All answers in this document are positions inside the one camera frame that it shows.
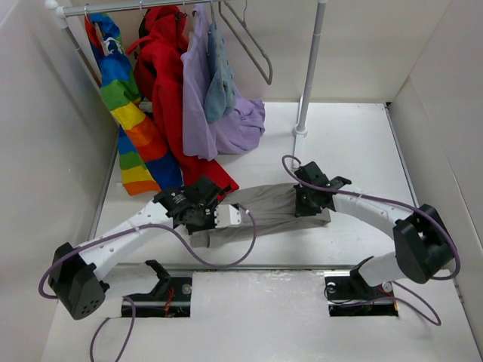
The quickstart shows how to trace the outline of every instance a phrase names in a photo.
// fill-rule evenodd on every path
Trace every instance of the light blue cloth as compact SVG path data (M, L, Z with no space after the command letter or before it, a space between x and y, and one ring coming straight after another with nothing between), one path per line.
M220 53L218 53L217 41L219 42ZM225 43L221 31L214 23L210 25L208 32L208 62L211 84L206 94L205 116L208 123L213 123L220 120L223 115L229 115L236 106L233 70L226 58Z

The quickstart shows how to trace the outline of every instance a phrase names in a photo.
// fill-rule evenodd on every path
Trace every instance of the vertical pole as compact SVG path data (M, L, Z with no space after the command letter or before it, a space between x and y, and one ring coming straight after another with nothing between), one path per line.
M297 126L294 129L295 135L307 135L305 121L307 118L307 110L309 108L310 94L312 92L312 81L314 79L315 65L317 63L318 45L320 44L320 34L322 29L322 21L324 19L325 4L327 0L318 0L317 12L315 14L314 33L312 35L312 45L310 47L309 65L307 67L307 77L300 105L300 114Z
M327 0L317 0L317 12L315 13L314 33L312 35L312 44L310 46L309 65L307 66L307 77L303 95L300 98L299 113L297 116L297 124L295 124L293 134L295 136L294 152L296 158L302 159L303 156L303 139L307 135L305 122L307 119L307 110L309 109L310 94L312 93L312 81L314 79L315 65L317 63L318 45L320 44L320 34L322 30L322 21L324 19L325 4ZM298 162L292 161L292 169L299 166Z
M72 31L69 28L69 24L67 23L66 17L63 14L62 7L59 6L56 0L45 0L44 2L45 8L47 8L54 18L54 22L62 29L69 39L70 43L72 44L73 50L78 53L82 62L84 63L85 67L89 71L92 76L92 79L96 82L97 86L100 86L100 80L97 77L94 68L92 68L91 63L89 62L88 58L85 56L84 51L81 49L81 46L78 44L77 39L72 34Z

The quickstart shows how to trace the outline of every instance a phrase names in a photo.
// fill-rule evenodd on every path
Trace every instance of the clothing rack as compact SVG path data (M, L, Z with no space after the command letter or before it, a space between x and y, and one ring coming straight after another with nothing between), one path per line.
M161 5L191 5L207 2L220 2L224 0L138 0L131 2L113 2L110 4L98 4L98 5L85 5L85 6L59 6L56 0L45 0L45 7L51 12L55 23L61 28L67 35L67 38L71 41L72 46L78 55L81 57L82 62L87 67L87 70L92 75L96 83L99 84L96 72L92 68L92 65L85 56L84 51L72 34L67 23L68 17L86 16L95 13L112 13L116 11L129 11L129 10L143 10L148 8L154 8ZM325 5L327 0L317 0L317 11L315 13L314 32L312 34L312 44L310 46L309 64L307 66L307 74L305 86L303 88L303 95L300 98L299 112L297 117L297 123L294 126L293 134L294 152L293 155L302 159L303 157L303 139L306 137L308 130L306 127L306 117L309 108L310 94L312 92L312 81L315 74L315 65L317 63L318 46L320 44L320 35L322 29L322 22L324 19Z

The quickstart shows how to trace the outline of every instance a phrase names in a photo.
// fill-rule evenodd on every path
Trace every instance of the rainbow striped cloth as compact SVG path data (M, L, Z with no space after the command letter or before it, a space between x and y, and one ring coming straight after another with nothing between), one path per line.
M183 180L155 122L138 108L141 94L122 48L119 28L107 14L92 14L85 28L102 75L100 94L119 123L118 151L122 183L129 195L179 187ZM103 46L94 24L103 33Z

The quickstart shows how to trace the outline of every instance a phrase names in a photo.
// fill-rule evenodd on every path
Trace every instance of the white wall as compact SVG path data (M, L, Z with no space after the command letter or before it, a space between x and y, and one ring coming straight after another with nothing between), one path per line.
M90 0L89 3L117 1ZM342 102L393 100L449 1L328 0L312 98ZM84 6L86 1L72 2ZM247 24L272 59L272 86L265 84L232 33L217 18L218 24L223 25L235 81L246 97L292 101L300 98L316 2L248 0ZM242 14L245 2L233 0L231 3ZM142 19L140 11L111 16L121 28L125 46L129 46L137 39Z
M115 125L42 1L0 11L0 360L37 361L56 305L37 283L88 235Z
M457 281L483 349L483 2L453 0L391 105L420 202L436 206L462 259Z

